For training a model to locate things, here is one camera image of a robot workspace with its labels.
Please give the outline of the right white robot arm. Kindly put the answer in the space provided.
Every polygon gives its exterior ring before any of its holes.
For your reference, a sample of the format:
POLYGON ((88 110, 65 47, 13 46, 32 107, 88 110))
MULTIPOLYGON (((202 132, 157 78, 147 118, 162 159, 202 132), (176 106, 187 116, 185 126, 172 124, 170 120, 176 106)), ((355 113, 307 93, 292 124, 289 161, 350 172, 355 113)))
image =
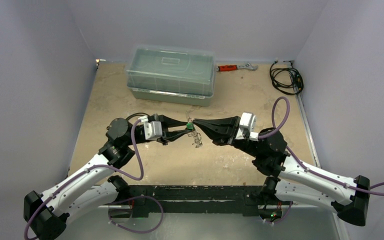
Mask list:
POLYGON ((260 191, 264 202, 300 202, 328 209, 349 224, 366 225, 370 200, 368 178, 334 174, 295 159, 287 151, 287 143, 280 132, 259 139, 274 128, 256 132, 256 120, 253 113, 244 112, 242 116, 195 118, 192 122, 216 146, 229 145, 254 157, 252 164, 266 176, 260 191))

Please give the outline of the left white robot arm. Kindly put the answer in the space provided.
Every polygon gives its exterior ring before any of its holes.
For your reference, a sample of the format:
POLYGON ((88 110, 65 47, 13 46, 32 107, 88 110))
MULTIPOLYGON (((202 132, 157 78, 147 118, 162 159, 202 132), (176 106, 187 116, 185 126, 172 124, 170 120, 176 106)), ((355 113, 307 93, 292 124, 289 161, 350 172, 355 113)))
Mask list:
POLYGON ((138 115, 134 123, 115 118, 106 129, 107 141, 80 169, 55 186, 31 191, 24 197, 23 237, 29 231, 35 240, 54 240, 77 217, 101 205, 118 205, 129 199, 126 176, 141 181, 145 176, 138 144, 159 142, 167 145, 193 131, 193 126, 164 115, 138 115))

